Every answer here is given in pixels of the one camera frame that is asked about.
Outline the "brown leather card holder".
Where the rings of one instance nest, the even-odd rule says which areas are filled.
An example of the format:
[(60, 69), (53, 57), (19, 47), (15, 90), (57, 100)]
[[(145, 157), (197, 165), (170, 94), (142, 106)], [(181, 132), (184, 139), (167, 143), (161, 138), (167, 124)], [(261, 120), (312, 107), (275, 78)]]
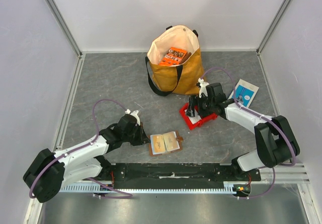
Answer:
[(178, 131), (171, 131), (163, 134), (153, 134), (149, 136), (150, 143), (149, 154), (151, 156), (160, 156), (178, 152), (182, 150), (183, 138)]

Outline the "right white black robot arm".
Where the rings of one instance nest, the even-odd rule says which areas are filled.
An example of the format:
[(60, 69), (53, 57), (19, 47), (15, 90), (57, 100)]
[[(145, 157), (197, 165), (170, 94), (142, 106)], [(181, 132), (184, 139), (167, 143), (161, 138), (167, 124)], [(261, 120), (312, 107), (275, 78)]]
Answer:
[(249, 171), (261, 167), (294, 165), (300, 148), (288, 120), (282, 116), (271, 117), (250, 110), (228, 99), (220, 83), (209, 84), (199, 79), (199, 93), (189, 97), (184, 114), (188, 119), (204, 120), (215, 114), (249, 130), (255, 136), (256, 150), (234, 158), (230, 174), (243, 180)]

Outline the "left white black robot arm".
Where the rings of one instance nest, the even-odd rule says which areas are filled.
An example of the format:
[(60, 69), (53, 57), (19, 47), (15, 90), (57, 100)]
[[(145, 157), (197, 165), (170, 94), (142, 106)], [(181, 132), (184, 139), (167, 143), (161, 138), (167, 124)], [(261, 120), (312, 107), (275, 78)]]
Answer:
[(29, 187), (30, 198), (40, 203), (52, 199), (60, 190), (77, 181), (97, 177), (106, 180), (111, 174), (111, 163), (104, 155), (123, 143), (132, 146), (150, 142), (138, 116), (127, 110), (118, 123), (102, 129), (92, 138), (64, 150), (43, 149), (35, 157), (23, 181)]

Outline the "red plastic bin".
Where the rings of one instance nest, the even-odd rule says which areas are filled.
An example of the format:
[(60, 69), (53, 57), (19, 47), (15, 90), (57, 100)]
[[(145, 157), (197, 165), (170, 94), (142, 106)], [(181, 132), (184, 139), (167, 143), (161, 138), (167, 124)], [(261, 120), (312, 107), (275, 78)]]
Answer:
[(201, 117), (199, 115), (198, 112), (198, 108), (197, 106), (195, 106), (195, 116), (199, 115), (201, 117), (201, 120), (197, 123), (197, 124), (191, 124), (190, 120), (188, 119), (188, 117), (186, 116), (186, 110), (188, 107), (188, 103), (186, 103), (180, 110), (179, 113), (181, 115), (181, 117), (183, 118), (184, 122), (186, 123), (186, 125), (188, 126), (188, 128), (190, 130), (195, 129), (196, 127), (201, 127), (204, 123), (211, 121), (211, 120), (216, 120), (216, 118), (218, 117), (215, 113), (212, 113), (206, 117)]

